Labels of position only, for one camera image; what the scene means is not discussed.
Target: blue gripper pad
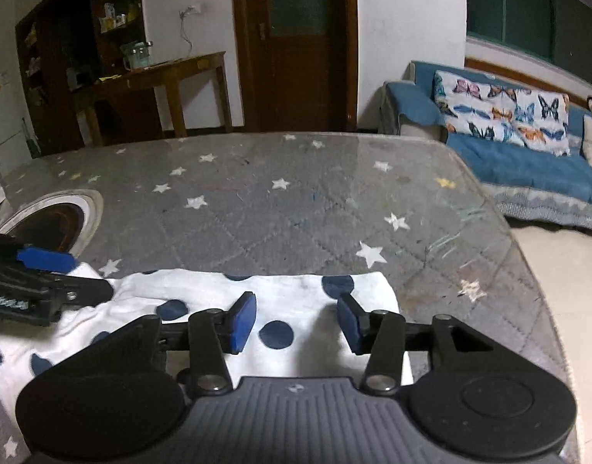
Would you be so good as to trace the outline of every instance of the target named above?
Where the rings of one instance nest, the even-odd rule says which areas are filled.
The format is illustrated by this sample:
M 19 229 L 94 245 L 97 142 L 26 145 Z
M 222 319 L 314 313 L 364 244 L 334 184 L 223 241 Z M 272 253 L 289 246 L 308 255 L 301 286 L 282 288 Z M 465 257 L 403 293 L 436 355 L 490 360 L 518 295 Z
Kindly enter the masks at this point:
M 61 274 L 66 274 L 77 266 L 77 260 L 70 253 L 58 253 L 32 246 L 19 250 L 17 260 L 22 261 L 26 268 Z
M 356 354 L 362 354 L 362 335 L 360 333 L 359 321 L 342 298 L 337 300 L 337 321 L 339 328 L 350 346 L 350 350 Z
M 252 293 L 241 308 L 238 314 L 233 318 L 233 332 L 230 337 L 232 354 L 238 354 L 245 348 L 245 344 L 255 324 L 257 317 L 257 298 Z

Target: butterfly print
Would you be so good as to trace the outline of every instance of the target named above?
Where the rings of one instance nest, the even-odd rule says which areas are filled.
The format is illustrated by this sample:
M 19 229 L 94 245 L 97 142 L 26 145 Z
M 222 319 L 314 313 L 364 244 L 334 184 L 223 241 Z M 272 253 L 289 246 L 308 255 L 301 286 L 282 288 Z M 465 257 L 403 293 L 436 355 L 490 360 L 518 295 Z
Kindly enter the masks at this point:
M 535 104 L 531 102 L 524 110 L 520 106 L 515 107 L 515 119 L 518 122 L 534 123 Z
M 487 119 L 487 120 L 491 119 L 491 117 L 489 116 L 489 113 L 487 113 L 486 111 L 477 110 L 476 108 L 473 108 L 471 106 L 466 106 L 465 104 L 457 104 L 457 105 L 453 106 L 453 110 L 455 110 L 459 113 L 463 113 L 463 114 L 474 113 L 475 115 L 478 115 L 482 119 Z
M 541 127 L 541 132 L 545 134 L 549 139 L 554 141 L 562 141 L 565 134 L 564 129 L 560 129 L 557 131 L 549 131 L 544 127 Z
M 453 92 L 455 94 L 462 94 L 465 92 L 469 96 L 481 99 L 481 88 L 477 84 L 470 83 L 467 80 L 457 80 L 457 85 L 453 89 Z
M 493 139 L 496 136 L 496 134 L 493 130 L 493 127 L 487 127 L 485 129 L 482 129 L 482 128 L 478 128 L 476 125 L 474 125 L 471 122 L 468 122 L 468 127 L 470 127 L 470 132 L 472 133 L 472 135 L 475 138 L 481 138 L 484 140 L 493 141 Z
M 502 137 L 502 142 L 505 143 L 514 136 L 515 131 L 513 131 L 512 126 L 508 122 L 502 122 L 502 128 L 504 128 L 504 136 Z
M 547 141 L 545 140 L 545 136 L 543 136 L 543 133 L 539 130 L 530 128 L 530 127 L 519 127 L 519 131 L 521 132 L 521 134 L 523 134 L 526 139 L 528 141 L 536 141 L 539 140 L 543 143 L 547 143 Z
M 498 87 L 497 85 L 490 85 L 490 93 L 487 94 L 487 97 L 498 97 L 503 92 L 514 102 L 517 102 L 517 92 L 515 89 L 504 89 L 502 87 Z
M 442 85 L 442 77 L 436 73 L 436 76 L 433 77 L 433 84 L 435 86 L 434 89 L 434 97 L 444 97 L 446 92 L 444 92 L 444 86 Z
M 455 117 L 457 119 L 457 115 L 455 113 L 453 113 L 453 111 L 449 108 L 449 104 L 446 101 L 443 101 L 442 99 L 440 99 L 439 101 L 436 101 L 437 107 L 440 109 L 440 113 L 442 113 L 443 115 L 448 115 L 450 117 Z
M 492 115 L 494 120 L 508 120 L 510 122 L 513 119 L 512 111 L 499 110 L 496 107 L 492 108 Z
M 549 115 L 551 115 L 554 120 L 558 121 L 558 106 L 560 102 L 558 98 L 555 98 L 551 105 L 547 104 L 547 101 L 539 94 L 538 101 L 541 103 L 541 116 L 542 118 L 546 119 Z

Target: window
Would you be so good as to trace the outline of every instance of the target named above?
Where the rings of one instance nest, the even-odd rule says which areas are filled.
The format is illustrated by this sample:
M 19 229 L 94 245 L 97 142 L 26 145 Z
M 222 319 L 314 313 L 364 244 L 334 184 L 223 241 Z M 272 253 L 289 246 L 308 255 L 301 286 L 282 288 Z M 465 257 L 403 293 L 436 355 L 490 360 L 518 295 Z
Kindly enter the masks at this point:
M 468 0 L 468 34 L 592 83 L 592 0 Z

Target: door handle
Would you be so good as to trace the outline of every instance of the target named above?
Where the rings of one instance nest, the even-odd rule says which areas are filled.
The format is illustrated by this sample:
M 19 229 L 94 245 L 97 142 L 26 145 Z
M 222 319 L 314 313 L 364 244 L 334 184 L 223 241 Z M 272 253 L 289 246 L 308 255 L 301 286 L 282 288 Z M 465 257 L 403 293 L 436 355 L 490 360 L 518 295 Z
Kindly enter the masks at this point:
M 260 40 L 265 42 L 266 41 L 266 24 L 264 22 L 260 22 L 260 24 L 258 24 L 258 32 L 260 33 Z

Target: gray mattress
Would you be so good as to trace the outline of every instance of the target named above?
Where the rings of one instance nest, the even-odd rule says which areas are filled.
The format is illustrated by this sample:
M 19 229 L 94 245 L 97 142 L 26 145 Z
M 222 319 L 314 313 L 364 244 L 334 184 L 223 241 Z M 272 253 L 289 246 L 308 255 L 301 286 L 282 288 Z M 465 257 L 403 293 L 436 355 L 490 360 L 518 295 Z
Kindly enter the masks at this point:
M 210 154 L 216 158 L 200 158 Z M 180 167 L 186 171 L 173 175 Z M 282 179 L 289 185 L 273 189 Z M 153 192 L 163 184 L 169 189 Z M 111 277 L 176 267 L 232 275 L 381 271 L 409 321 L 452 314 L 569 382 L 547 303 L 507 223 L 440 143 L 275 133 L 80 150 L 10 175 L 0 222 L 22 204 L 77 188 L 97 190 L 104 201 L 80 259 L 94 268 L 121 260 Z M 201 196 L 199 209 L 185 207 Z M 386 263 L 368 268 L 357 255 L 363 246 L 380 248 Z M 427 366 L 420 356 L 412 362 L 418 378 Z M 9 438 L 18 446 L 6 458 Z M 0 403 L 0 464 L 27 455 Z M 564 457 L 578 462 L 574 432 Z

